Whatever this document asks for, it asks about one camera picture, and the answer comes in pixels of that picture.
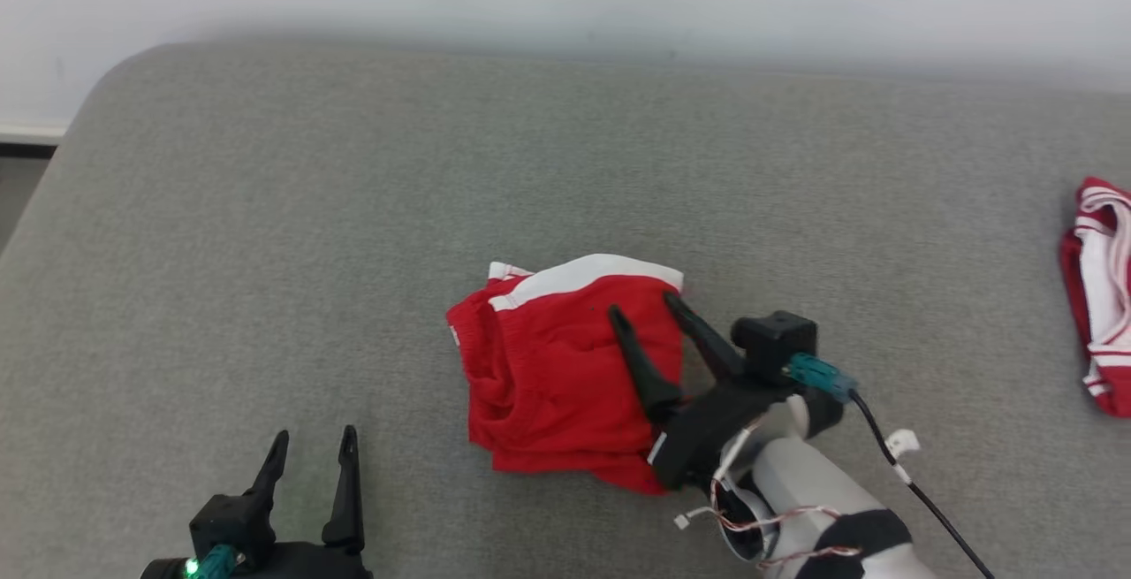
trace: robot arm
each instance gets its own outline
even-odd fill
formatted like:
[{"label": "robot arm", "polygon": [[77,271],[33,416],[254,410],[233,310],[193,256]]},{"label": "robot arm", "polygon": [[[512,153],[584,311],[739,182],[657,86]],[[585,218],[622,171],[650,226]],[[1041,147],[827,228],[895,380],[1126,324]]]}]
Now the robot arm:
[{"label": "robot arm", "polygon": [[342,472],[330,520],[322,528],[322,545],[275,541],[270,513],[288,443],[287,431],[279,431],[251,489],[238,496],[214,495],[192,518],[189,534],[195,559],[154,560],[141,579],[204,579],[215,576],[209,572],[214,562],[224,567],[219,573],[224,577],[235,571],[257,579],[372,579],[361,559],[365,533],[357,432],[346,426],[342,434],[338,450]]},{"label": "robot arm", "polygon": [[665,304],[716,380],[690,401],[655,370],[616,305],[608,314],[657,431],[648,458],[657,479],[710,501],[676,524],[714,513],[731,551],[768,579],[934,578],[899,517],[805,442],[839,423],[856,395],[855,382],[815,358],[815,322],[788,312],[741,318],[731,338],[742,357],[677,294]]}]

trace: gray couch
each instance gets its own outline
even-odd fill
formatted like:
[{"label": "gray couch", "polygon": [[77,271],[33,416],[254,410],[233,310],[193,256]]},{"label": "gray couch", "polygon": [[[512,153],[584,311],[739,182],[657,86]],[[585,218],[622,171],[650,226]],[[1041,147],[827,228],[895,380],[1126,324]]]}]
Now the gray couch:
[{"label": "gray couch", "polygon": [[[274,524],[317,539],[345,423],[379,578],[748,577],[694,493],[490,470],[443,321],[492,260],[625,253],[718,326],[795,310],[999,577],[1131,576],[1131,423],[1056,261],[1088,93],[356,47],[165,46],[92,93],[0,257],[0,577],[136,577],[291,430]],[[692,386],[706,380],[691,362]],[[858,414],[817,439],[942,577],[974,569]]]}]

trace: cable connector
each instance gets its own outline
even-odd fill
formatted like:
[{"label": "cable connector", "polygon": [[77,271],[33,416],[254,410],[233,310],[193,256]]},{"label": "cable connector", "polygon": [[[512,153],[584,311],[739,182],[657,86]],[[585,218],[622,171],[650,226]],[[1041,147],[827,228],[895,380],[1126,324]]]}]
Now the cable connector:
[{"label": "cable connector", "polygon": [[853,378],[811,354],[793,354],[786,374],[804,386],[832,395],[841,405],[847,405],[852,400],[848,392],[856,389],[856,381]]},{"label": "cable connector", "polygon": [[711,507],[700,507],[693,511],[687,511],[683,515],[675,516],[675,518],[672,521],[675,522],[675,526],[677,526],[680,530],[685,530],[688,526],[691,526],[691,518],[699,517],[700,515],[703,513],[718,515],[718,511],[716,511]]},{"label": "cable connector", "polygon": [[243,555],[226,544],[214,546],[208,555],[197,563],[189,560],[184,563],[187,579],[228,579],[235,567],[243,563]]}]

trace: white cable clip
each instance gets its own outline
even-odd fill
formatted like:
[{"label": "white cable clip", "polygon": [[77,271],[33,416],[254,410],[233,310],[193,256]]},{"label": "white cable clip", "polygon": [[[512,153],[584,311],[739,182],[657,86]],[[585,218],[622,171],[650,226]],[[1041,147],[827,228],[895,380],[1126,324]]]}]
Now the white cable clip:
[{"label": "white cable clip", "polygon": [[[912,431],[909,429],[896,430],[895,433],[889,435],[888,439],[886,439],[883,442],[884,446],[888,447],[888,451],[891,453],[891,457],[896,459],[899,459],[899,456],[908,451],[920,450],[918,438],[915,437],[915,431]],[[905,483],[908,486],[912,485],[912,476],[908,475],[906,470],[904,470],[903,466],[893,464],[891,465],[891,467],[892,470],[896,472],[896,475],[899,476],[903,483]]]},{"label": "white cable clip", "polygon": [[892,457],[896,459],[899,459],[901,455],[908,451],[920,450],[918,438],[915,437],[915,431],[909,429],[895,431],[895,433],[886,439],[884,444],[888,446],[888,450],[891,451]]}]

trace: red fabric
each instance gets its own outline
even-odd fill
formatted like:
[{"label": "red fabric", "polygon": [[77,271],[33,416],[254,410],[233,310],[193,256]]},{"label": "red fabric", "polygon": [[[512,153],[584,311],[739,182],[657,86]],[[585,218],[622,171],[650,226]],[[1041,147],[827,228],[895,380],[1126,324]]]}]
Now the red fabric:
[{"label": "red fabric", "polygon": [[608,321],[618,304],[657,369],[680,381],[682,337],[657,277],[605,276],[511,310],[492,297],[529,277],[491,280],[448,312],[470,384],[468,434],[495,470],[589,470],[662,493],[646,457],[654,437]]},{"label": "red fabric", "polygon": [[[1128,282],[1131,282],[1131,257],[1119,244],[1119,241],[1131,237],[1131,196],[1105,180],[1088,176],[1077,192],[1077,201],[1079,208],[1076,225],[1061,240],[1060,261],[1077,332],[1093,366],[1085,384],[1105,413],[1116,417],[1131,417],[1129,318],[1124,314],[1113,329],[1102,330],[1102,338],[1093,338],[1091,314],[1081,274],[1081,253],[1087,236],[1105,236],[1110,245],[1110,253],[1103,260],[1107,276],[1112,276],[1113,271],[1123,273]],[[1131,294],[1120,286],[1111,290],[1115,292],[1120,311],[1126,312],[1131,305]]]}]

